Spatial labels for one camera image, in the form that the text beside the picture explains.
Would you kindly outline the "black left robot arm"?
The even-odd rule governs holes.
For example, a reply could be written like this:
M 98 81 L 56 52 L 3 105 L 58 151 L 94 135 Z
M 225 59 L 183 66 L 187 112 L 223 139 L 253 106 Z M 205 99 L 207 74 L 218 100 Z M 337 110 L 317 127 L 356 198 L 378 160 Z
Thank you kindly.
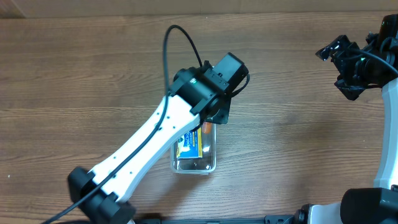
M 147 171 L 173 143 L 204 122 L 226 124 L 231 99 L 248 73 L 232 53 L 215 66 L 204 62 L 178 71 L 169 94 L 116 152 L 91 170 L 72 170 L 72 202 L 92 223 L 132 223 L 135 210 L 128 200 Z

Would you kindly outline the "orange tube white cap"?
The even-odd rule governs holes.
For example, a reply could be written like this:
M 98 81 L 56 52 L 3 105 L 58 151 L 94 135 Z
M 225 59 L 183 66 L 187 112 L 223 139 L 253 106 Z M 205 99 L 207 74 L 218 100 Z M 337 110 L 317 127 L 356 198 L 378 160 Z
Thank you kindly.
M 204 122 L 204 123 L 202 124 L 202 126 L 201 126 L 201 132 L 202 132 L 203 134 L 210 134 L 210 133 L 211 133 L 211 130 L 212 130 L 212 126 L 213 126 L 212 123 Z

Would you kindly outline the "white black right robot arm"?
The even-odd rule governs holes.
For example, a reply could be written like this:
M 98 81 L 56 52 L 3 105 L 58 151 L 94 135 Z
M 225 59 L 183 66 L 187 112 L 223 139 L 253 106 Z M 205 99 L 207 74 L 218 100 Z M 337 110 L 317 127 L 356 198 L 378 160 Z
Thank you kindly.
M 349 189 L 340 202 L 306 204 L 280 223 L 397 224 L 397 14 L 384 16 L 379 32 L 369 33 L 363 48 L 339 35 L 316 55 L 334 64 L 339 72 L 335 86 L 348 100 L 380 90 L 384 124 L 379 165 L 371 187 Z

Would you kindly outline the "blue yellow VapoDrops box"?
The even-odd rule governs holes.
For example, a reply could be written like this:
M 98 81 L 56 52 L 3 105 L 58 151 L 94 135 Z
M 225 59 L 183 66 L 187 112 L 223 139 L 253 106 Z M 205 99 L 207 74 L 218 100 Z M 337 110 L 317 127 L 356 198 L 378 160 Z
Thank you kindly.
M 203 157 L 201 129 L 190 131 L 177 141 L 177 159 L 201 159 Z

